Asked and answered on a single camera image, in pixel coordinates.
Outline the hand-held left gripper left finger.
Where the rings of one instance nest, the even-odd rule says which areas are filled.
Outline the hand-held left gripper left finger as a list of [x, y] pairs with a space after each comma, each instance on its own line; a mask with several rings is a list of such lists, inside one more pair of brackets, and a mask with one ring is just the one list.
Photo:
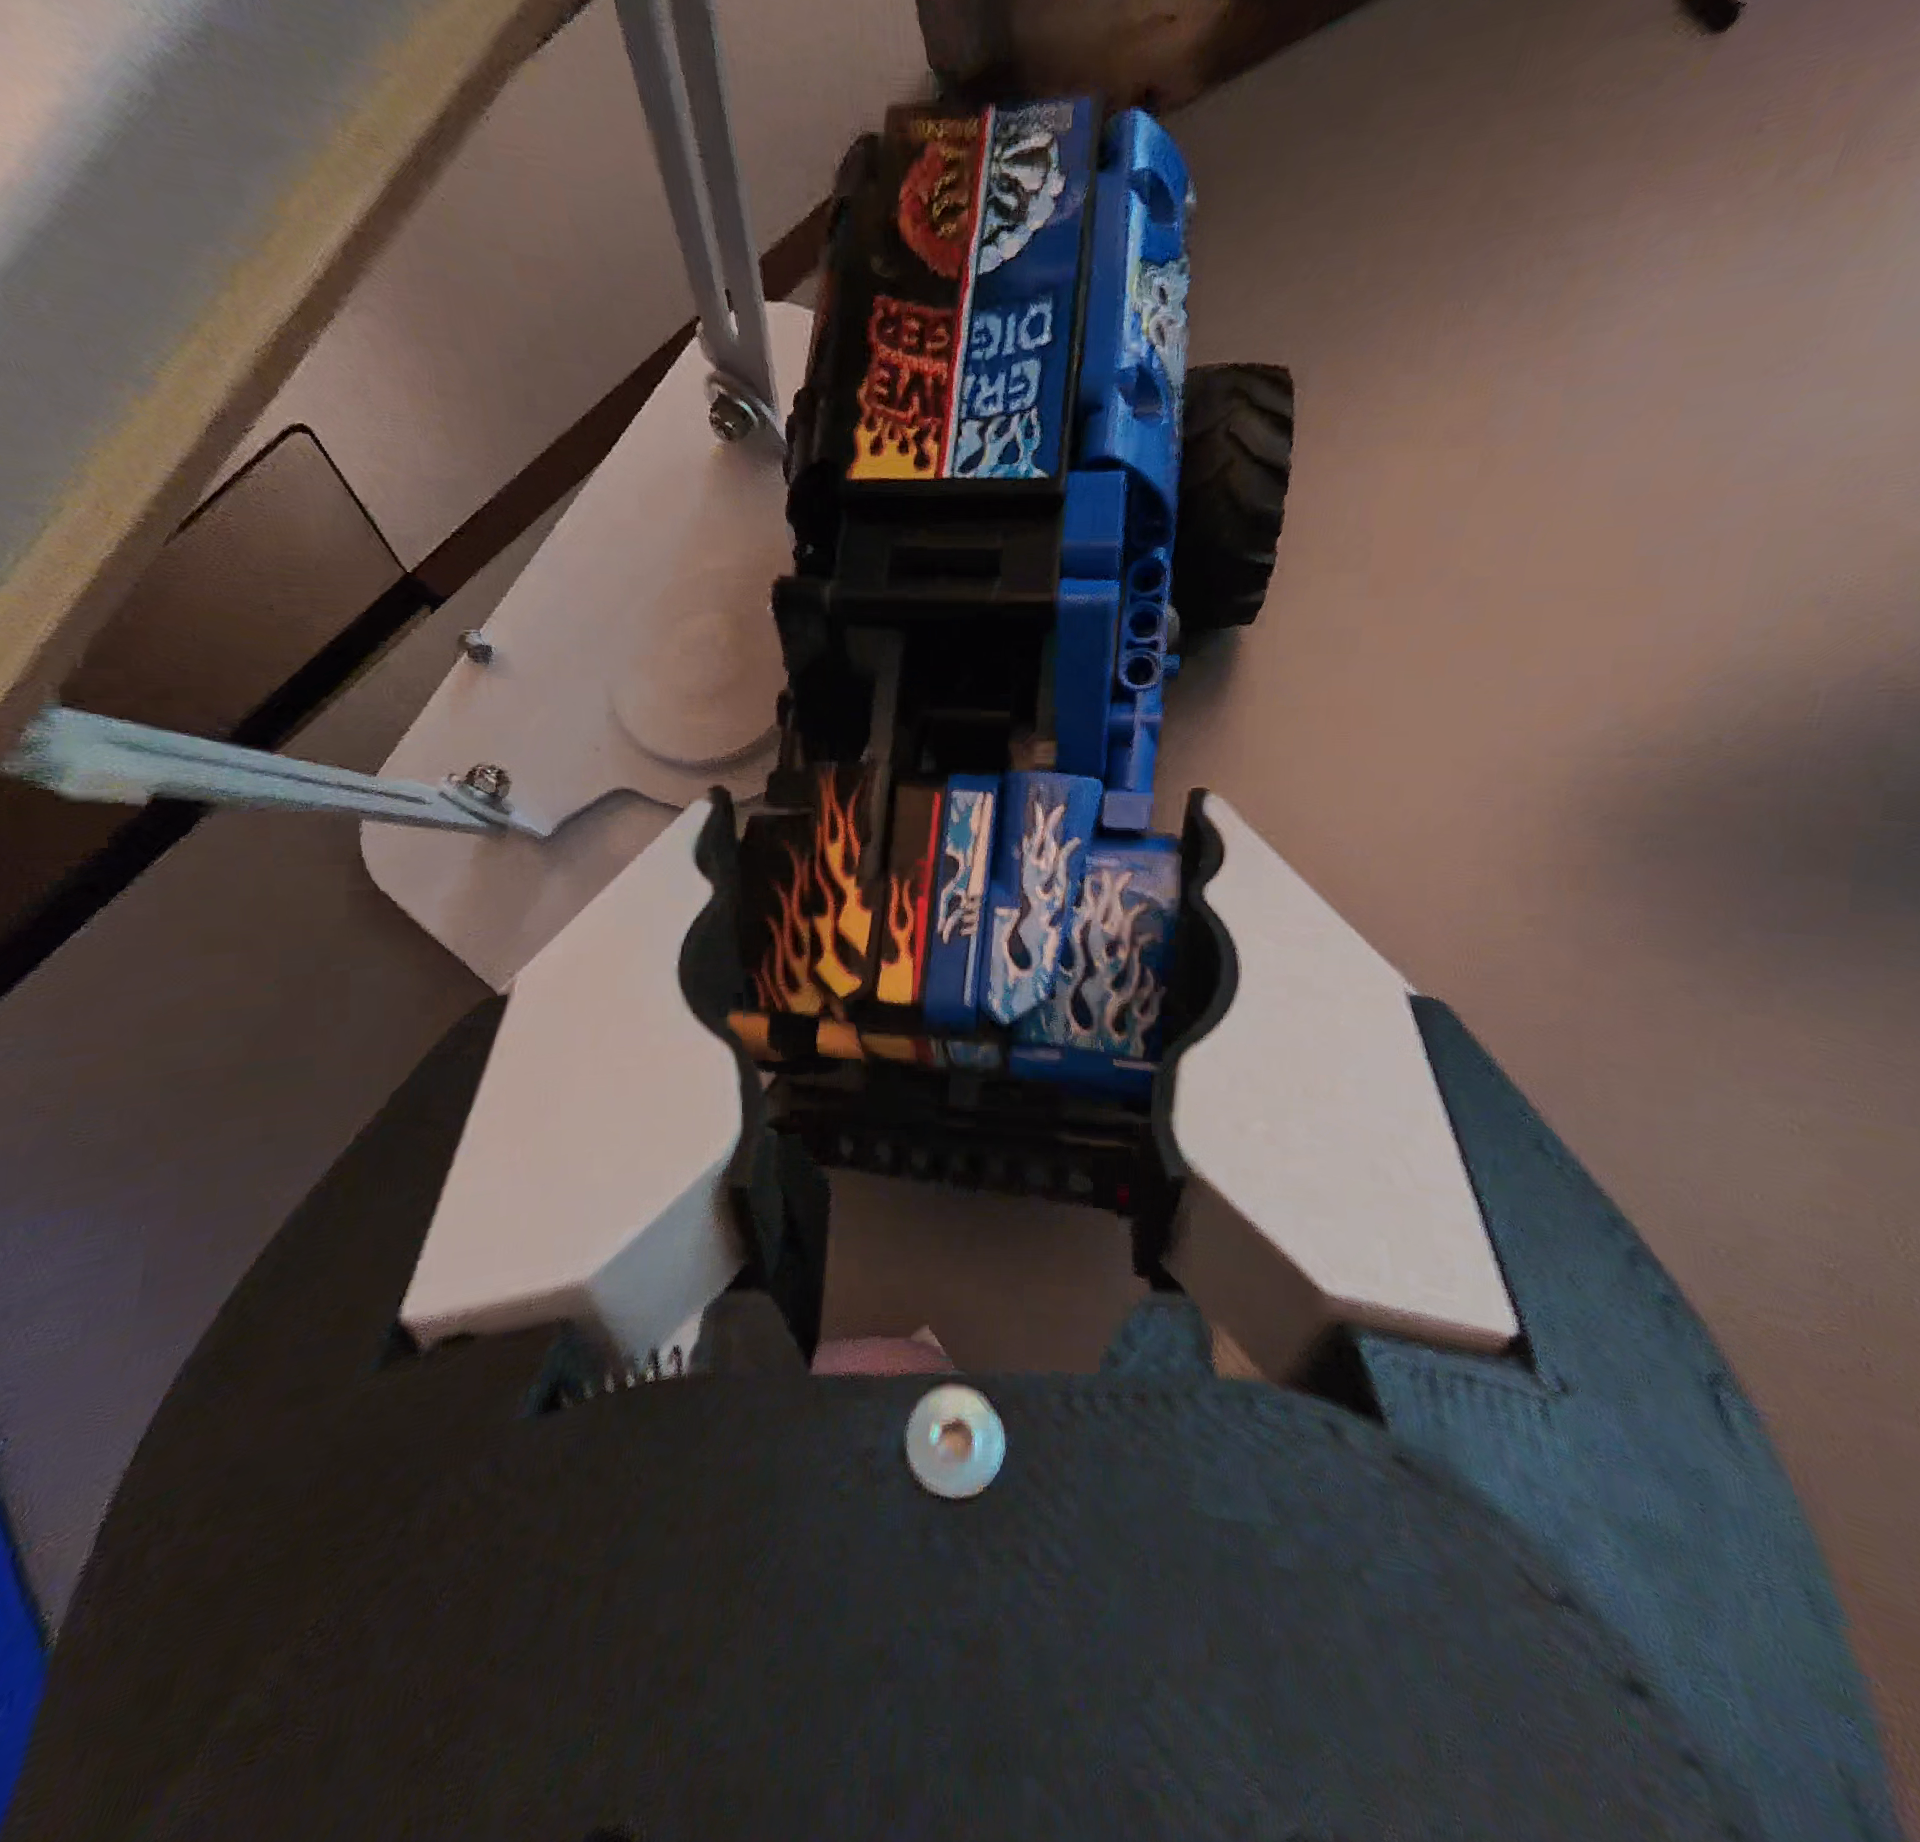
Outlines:
[[641, 1370], [736, 1281], [817, 1349], [827, 1192], [730, 1026], [736, 896], [712, 791], [517, 975], [398, 1304], [419, 1349], [563, 1326]]

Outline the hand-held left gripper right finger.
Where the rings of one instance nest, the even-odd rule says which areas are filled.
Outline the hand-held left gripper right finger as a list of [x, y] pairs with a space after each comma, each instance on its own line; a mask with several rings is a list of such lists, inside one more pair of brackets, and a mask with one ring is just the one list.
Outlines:
[[1225, 1374], [1303, 1384], [1343, 1335], [1513, 1357], [1522, 1318], [1408, 978], [1234, 805], [1193, 791], [1191, 1014], [1154, 1087], [1156, 1266]]

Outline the brick-built monster truck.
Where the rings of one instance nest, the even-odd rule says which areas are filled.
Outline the brick-built monster truck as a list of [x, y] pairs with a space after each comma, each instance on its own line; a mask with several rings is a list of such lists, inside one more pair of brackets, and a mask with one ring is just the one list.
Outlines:
[[1165, 698], [1263, 606], [1297, 428], [1286, 367], [1188, 360], [1191, 203], [1095, 95], [896, 106], [843, 156], [730, 1014], [821, 1165], [1169, 1208], [1212, 961], [1154, 832]]

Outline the grey desk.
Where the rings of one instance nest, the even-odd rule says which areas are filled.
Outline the grey desk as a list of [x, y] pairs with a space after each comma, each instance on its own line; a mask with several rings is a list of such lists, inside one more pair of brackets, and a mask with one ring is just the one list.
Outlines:
[[[1183, 115], [1195, 347], [1301, 388], [1174, 688], [1762, 1407], [1915, 1782], [1915, 0], [1393, 0]], [[217, 813], [3, 998], [3, 1499], [58, 1633], [253, 1257], [483, 989]]]

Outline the white book stand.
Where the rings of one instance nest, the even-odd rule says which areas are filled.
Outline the white book stand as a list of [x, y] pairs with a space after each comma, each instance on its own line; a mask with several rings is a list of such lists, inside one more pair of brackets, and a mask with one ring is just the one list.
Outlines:
[[712, 870], [776, 760], [782, 422], [807, 314], [767, 303], [716, 0], [614, 0], [699, 329], [379, 774], [49, 704], [3, 775], [74, 804], [356, 820], [376, 884], [514, 1002], [689, 1014], [733, 946]]

